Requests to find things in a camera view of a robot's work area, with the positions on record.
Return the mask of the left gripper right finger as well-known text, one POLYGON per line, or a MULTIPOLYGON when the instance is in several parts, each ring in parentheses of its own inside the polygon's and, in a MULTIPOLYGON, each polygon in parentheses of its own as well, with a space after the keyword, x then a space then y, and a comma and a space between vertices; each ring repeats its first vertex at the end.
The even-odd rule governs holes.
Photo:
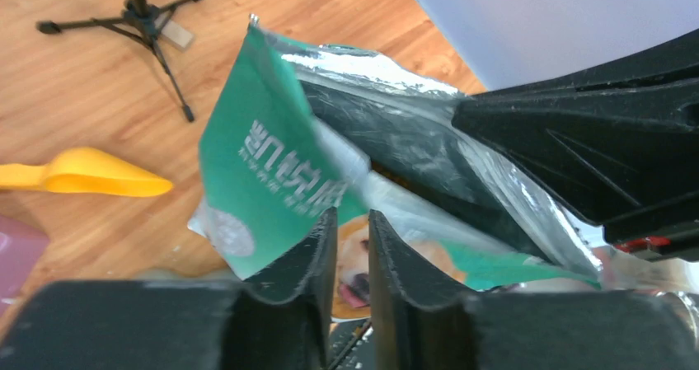
POLYGON ((379 369, 695 369, 693 297, 617 290, 478 293, 369 221, 379 369))

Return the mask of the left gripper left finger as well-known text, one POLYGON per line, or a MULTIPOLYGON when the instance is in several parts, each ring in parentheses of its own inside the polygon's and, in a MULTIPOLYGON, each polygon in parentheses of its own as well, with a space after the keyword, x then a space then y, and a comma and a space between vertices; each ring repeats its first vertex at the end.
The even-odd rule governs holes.
POLYGON ((4 369, 324 369, 337 212, 244 281, 64 280, 21 309, 4 369))

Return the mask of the yellow plastic scoop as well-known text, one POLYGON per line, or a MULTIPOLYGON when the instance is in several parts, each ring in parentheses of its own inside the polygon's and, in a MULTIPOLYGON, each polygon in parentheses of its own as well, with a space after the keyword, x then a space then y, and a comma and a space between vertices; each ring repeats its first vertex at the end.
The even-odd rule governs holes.
POLYGON ((96 148, 70 148, 44 165, 1 165, 3 190, 153 197, 172 182, 96 148))

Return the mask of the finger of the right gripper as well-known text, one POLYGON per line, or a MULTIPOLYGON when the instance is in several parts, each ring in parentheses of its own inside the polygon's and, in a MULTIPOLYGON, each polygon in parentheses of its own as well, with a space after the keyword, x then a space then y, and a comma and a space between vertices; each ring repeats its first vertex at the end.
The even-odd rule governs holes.
POLYGON ((453 126, 512 162, 612 246, 698 258, 698 82, 464 101, 453 126))
POLYGON ((554 79, 483 96, 484 111, 683 111, 698 102, 698 31, 554 79))

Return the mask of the green pet food bag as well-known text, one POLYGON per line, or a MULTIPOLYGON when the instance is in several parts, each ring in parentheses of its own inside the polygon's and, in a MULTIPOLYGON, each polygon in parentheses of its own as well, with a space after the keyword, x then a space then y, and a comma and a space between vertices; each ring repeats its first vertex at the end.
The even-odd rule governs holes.
POLYGON ((338 211, 333 317, 369 314, 368 215, 477 291, 696 293, 698 266, 588 248, 513 164, 447 126, 459 91, 368 50, 301 44, 251 21, 199 143, 189 220, 240 279, 338 211))

